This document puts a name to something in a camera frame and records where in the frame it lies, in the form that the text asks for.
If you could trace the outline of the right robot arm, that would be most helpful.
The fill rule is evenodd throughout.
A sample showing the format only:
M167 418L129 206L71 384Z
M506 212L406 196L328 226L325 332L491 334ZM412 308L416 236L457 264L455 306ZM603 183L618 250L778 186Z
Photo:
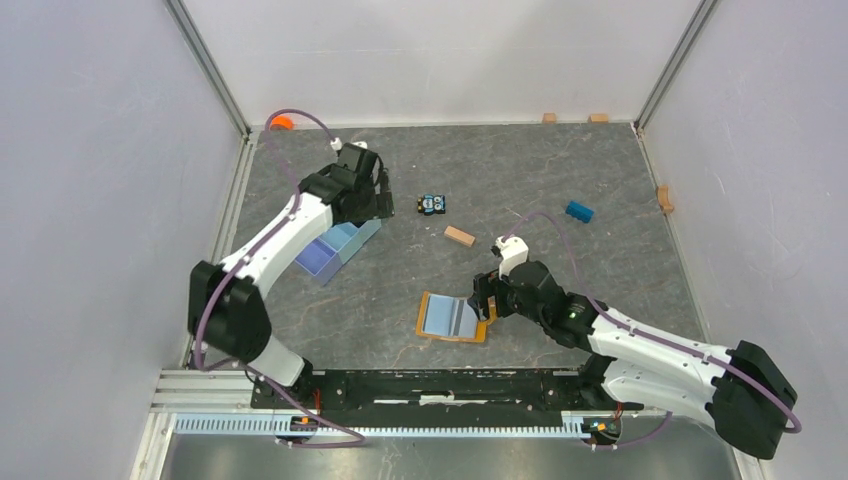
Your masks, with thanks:
M468 303L481 320L519 315L558 345L588 353L577 392L591 408L632 404L685 416L762 460L802 429L797 392L762 347L702 343L638 322L565 290L540 261L476 275Z

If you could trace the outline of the orange card holder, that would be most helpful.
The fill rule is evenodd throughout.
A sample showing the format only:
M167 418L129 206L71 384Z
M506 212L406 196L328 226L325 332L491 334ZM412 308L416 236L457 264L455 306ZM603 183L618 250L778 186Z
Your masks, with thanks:
M489 318L480 314L468 301L424 292L416 321L415 333L420 337L458 343L483 343L488 327L496 319L495 303L487 306Z

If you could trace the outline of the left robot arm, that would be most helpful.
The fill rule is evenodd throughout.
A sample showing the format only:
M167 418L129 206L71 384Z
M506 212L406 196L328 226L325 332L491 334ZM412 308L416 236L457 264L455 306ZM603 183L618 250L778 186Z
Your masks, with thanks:
M224 259L190 273L187 330L276 383L290 407L314 394L311 365L277 339L265 299L296 257L331 228L393 216L388 170L364 142L334 142L334 162L296 183L287 204L259 233Z

